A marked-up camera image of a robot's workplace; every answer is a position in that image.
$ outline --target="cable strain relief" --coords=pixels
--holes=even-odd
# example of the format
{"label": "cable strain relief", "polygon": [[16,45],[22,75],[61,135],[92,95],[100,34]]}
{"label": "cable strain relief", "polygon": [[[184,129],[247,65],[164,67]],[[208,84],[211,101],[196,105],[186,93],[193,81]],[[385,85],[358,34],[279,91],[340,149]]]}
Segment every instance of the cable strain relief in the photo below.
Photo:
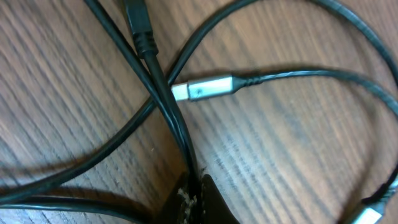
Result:
{"label": "cable strain relief", "polygon": [[243,87],[258,85],[262,83],[261,77],[246,78]]}
{"label": "cable strain relief", "polygon": [[394,196],[395,193],[395,187],[389,187],[387,184],[382,184],[372,196],[362,199],[362,202],[365,204],[376,202],[387,204],[387,202],[392,198],[392,196]]}
{"label": "cable strain relief", "polygon": [[141,59],[144,58],[144,54],[147,52],[151,52],[154,55],[159,53],[152,31],[135,33],[132,35],[132,41],[136,48],[137,56]]}

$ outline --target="metal connector housing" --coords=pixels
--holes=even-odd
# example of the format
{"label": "metal connector housing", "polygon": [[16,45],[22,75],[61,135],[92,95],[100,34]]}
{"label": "metal connector housing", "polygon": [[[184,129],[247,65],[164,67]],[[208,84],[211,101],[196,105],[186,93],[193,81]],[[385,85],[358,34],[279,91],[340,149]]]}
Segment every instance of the metal connector housing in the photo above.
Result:
{"label": "metal connector housing", "polygon": [[232,75],[189,81],[172,86],[175,100],[201,100],[234,93]]}

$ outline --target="silver usb-c connector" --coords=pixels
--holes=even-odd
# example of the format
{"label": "silver usb-c connector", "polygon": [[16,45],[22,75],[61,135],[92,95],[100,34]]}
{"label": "silver usb-c connector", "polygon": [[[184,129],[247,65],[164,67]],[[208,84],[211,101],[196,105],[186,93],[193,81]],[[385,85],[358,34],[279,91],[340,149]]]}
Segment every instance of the silver usb-c connector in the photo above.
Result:
{"label": "silver usb-c connector", "polygon": [[201,80],[193,80],[172,86],[174,98],[180,100],[201,100],[236,92],[236,77],[223,75]]}

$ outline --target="wooden table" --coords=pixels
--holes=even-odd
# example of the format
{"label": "wooden table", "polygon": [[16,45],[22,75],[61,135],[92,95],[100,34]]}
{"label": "wooden table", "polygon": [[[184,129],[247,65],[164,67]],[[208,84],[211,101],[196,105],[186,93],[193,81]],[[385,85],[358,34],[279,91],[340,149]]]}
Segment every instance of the wooden table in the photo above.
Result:
{"label": "wooden table", "polygon": [[[125,36],[111,0],[101,1]],[[166,69],[228,0],[147,0]],[[344,0],[398,55],[398,2]],[[386,66],[345,21],[306,1],[259,1],[203,40],[178,82],[220,70],[321,65],[365,73],[396,93]],[[81,0],[0,2],[0,185],[81,161],[149,96]],[[392,170],[397,125],[362,89],[327,78],[279,80],[179,106],[200,167],[241,223],[335,223]],[[69,181],[74,197],[126,196],[158,212],[185,166],[155,110],[116,152]],[[381,223],[396,223],[398,197]],[[125,223],[106,215],[0,210],[0,223]]]}

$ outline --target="usb cable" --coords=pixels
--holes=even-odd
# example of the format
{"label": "usb cable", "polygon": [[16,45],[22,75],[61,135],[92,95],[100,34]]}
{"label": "usb cable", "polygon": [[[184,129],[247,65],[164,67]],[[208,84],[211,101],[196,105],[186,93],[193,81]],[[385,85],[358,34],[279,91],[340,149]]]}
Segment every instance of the usb cable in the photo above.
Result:
{"label": "usb cable", "polygon": [[[135,50],[128,44],[116,24],[111,20],[106,10],[98,0],[85,0],[86,5],[97,17],[104,30],[114,40],[115,45],[123,54],[126,61],[140,78],[151,97],[144,103],[141,109],[127,122],[127,124],[115,134],[106,144],[98,149],[90,158],[71,168],[43,178],[36,182],[16,187],[0,195],[0,208],[42,209],[92,212],[121,217],[138,223],[149,223],[152,215],[139,210],[119,206],[110,203],[96,202],[78,198],[39,196],[59,185],[77,177],[90,168],[97,165],[104,158],[116,150],[150,115],[155,107],[160,109],[167,125],[177,142],[178,148],[188,168],[188,183],[186,186],[188,203],[190,204],[190,223],[201,223],[202,191],[201,178],[198,163],[187,126],[177,106],[177,101],[197,101],[215,96],[228,95],[239,89],[253,85],[259,85],[276,79],[298,77],[328,77],[337,78],[346,82],[361,85],[367,91],[378,97],[398,118],[398,101],[378,84],[349,71],[341,71],[325,68],[290,69],[273,72],[231,72],[220,76],[194,80],[186,83],[172,85],[183,66],[201,42],[202,38],[214,28],[217,23],[231,13],[249,5],[257,0],[232,1],[210,16],[187,40],[171,69],[166,73],[166,78],[157,61],[158,49],[155,44],[153,30],[150,24],[147,7],[144,0],[122,0],[123,13],[131,31],[131,37]],[[337,14],[355,26],[389,67],[392,76],[398,86],[398,67],[377,34],[360,19],[353,11],[334,0],[311,0],[326,10]],[[388,180],[370,197],[362,199],[357,209],[350,217],[344,220],[346,224],[374,224],[384,215],[388,201],[395,194],[398,186],[398,166],[394,168]]]}

